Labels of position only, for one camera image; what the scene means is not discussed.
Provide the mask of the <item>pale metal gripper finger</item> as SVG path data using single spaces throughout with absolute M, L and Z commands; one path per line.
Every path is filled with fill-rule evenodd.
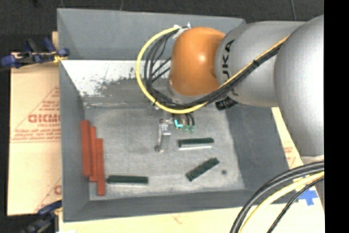
M 171 137 L 171 130 L 169 124 L 162 124 L 160 126 L 160 151 L 164 152 L 168 149 Z
M 161 151 L 161 137 L 162 137 L 162 128 L 161 128 L 161 124 L 160 124 L 160 125 L 158 125 L 157 144 L 154 146 L 154 150 L 158 153 Z

